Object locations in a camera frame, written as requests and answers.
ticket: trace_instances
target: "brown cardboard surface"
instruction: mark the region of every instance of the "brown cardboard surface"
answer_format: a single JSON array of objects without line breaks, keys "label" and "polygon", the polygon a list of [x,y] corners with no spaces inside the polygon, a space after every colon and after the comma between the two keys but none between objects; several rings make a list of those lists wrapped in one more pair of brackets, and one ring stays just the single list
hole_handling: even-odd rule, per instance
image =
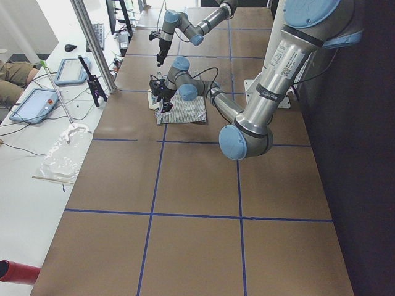
[{"label": "brown cardboard surface", "polygon": [[154,217],[142,296],[243,295],[238,220]]},{"label": "brown cardboard surface", "polygon": [[135,295],[148,219],[65,212],[30,295]]},{"label": "brown cardboard surface", "polygon": [[[197,24],[214,10],[188,11]],[[140,25],[156,27],[158,15],[144,12]],[[239,8],[212,32],[219,43],[181,44],[188,55],[226,55],[188,57],[190,72],[218,67],[216,80],[244,105],[234,93],[260,73],[272,23],[267,9]],[[158,68],[148,31],[130,44],[32,296],[352,295],[297,104],[274,115],[278,146],[240,162],[221,153],[227,122],[208,102],[207,125],[157,126],[149,76],[167,74],[175,57]],[[248,58],[222,52],[229,39]]]},{"label": "brown cardboard surface", "polygon": [[[244,107],[246,96],[237,94],[235,95],[235,101]],[[289,109],[277,109],[269,128],[273,132],[274,144],[310,145],[302,113],[295,101],[291,101],[291,108]]]},{"label": "brown cardboard surface", "polygon": [[115,84],[124,91],[147,91],[150,75],[156,76],[158,71],[166,75],[173,61],[174,57],[167,57],[163,66],[158,68],[154,56],[126,55]]},{"label": "brown cardboard surface", "polygon": [[149,212],[161,144],[93,141],[67,208]]},{"label": "brown cardboard surface", "polygon": [[271,30],[273,17],[270,9],[264,7],[237,8],[230,20],[231,29]]},{"label": "brown cardboard surface", "polygon": [[331,219],[310,147],[272,147],[240,162],[243,214]]},{"label": "brown cardboard surface", "polygon": [[155,211],[238,216],[236,163],[219,145],[166,144]]},{"label": "brown cardboard surface", "polygon": [[244,221],[250,296],[353,295],[332,223]]},{"label": "brown cardboard surface", "polygon": [[232,30],[232,57],[264,58],[269,37],[268,30]]},{"label": "brown cardboard surface", "polygon": [[228,57],[229,54],[229,31],[212,30],[204,36],[199,46],[192,43],[181,42],[179,55],[203,56],[203,57]]},{"label": "brown cardboard surface", "polygon": [[235,93],[244,93],[244,81],[255,79],[262,71],[264,58],[261,59],[232,59],[231,69],[235,81]]},{"label": "brown cardboard surface", "polygon": [[161,140],[164,127],[156,124],[146,92],[117,91],[107,101],[93,138]]}]

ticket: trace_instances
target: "red tube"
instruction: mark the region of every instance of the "red tube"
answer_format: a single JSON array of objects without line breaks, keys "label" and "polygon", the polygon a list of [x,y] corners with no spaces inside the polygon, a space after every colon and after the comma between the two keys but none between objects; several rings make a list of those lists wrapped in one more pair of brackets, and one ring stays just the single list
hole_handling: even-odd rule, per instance
[{"label": "red tube", "polygon": [[12,261],[0,261],[0,281],[34,285],[41,268]]}]

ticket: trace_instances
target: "cloth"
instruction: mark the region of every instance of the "cloth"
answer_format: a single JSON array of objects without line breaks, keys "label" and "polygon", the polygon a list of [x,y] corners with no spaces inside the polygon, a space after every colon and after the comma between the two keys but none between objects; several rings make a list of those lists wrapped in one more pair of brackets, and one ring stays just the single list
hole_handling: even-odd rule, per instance
[{"label": "cloth", "polygon": [[161,113],[162,102],[156,111],[157,124],[163,123],[207,123],[206,105],[203,97],[197,97],[189,102],[184,101],[178,91],[172,97],[172,109]]},{"label": "cloth", "polygon": [[4,63],[0,61],[0,104],[14,105],[34,65],[26,62]]}]

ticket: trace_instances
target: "dark wall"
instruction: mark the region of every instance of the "dark wall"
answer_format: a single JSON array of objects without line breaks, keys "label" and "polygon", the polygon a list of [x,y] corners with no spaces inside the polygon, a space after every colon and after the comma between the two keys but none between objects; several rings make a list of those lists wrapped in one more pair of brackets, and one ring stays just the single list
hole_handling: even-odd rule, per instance
[{"label": "dark wall", "polygon": [[[394,7],[367,1],[362,42],[340,49],[325,75],[299,89],[357,296],[395,295]],[[305,78],[331,55],[319,53]]]}]

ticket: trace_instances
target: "monitor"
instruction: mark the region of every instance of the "monitor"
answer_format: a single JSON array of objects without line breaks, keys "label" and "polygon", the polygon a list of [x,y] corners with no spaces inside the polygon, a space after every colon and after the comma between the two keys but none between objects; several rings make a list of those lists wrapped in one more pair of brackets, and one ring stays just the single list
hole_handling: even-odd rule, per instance
[{"label": "monitor", "polygon": [[115,15],[115,13],[116,13],[115,1],[114,0],[106,0],[106,5],[107,5],[107,13],[109,15],[109,20],[110,20],[111,34],[114,34],[115,33],[115,26],[117,25],[117,17]]}]

